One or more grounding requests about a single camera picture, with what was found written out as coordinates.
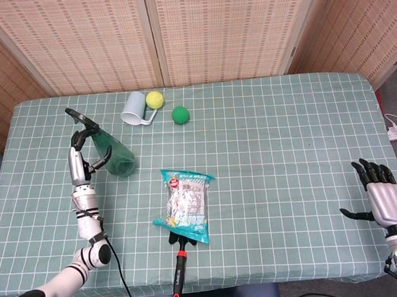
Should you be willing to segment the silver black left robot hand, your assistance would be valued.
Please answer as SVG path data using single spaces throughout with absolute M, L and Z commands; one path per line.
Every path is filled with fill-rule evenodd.
M 89 185 L 91 183 L 91 175 L 102 168 L 112 156 L 112 147 L 109 146 L 103 158 L 97 160 L 93 165 L 90 165 L 83 159 L 81 149 L 83 148 L 85 140 L 93 136 L 96 132 L 96 130 L 84 129 L 81 132 L 75 131 L 72 135 L 71 147 L 68 153 L 68 163 L 72 184 L 75 187 Z

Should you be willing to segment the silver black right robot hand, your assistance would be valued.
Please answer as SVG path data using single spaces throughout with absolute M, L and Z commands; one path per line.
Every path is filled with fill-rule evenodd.
M 397 183 L 393 173 L 385 165 L 362 158 L 351 165 L 364 186 L 371 211 L 352 213 L 344 208 L 339 211 L 348 219 L 376 222 L 389 235 L 397 235 Z

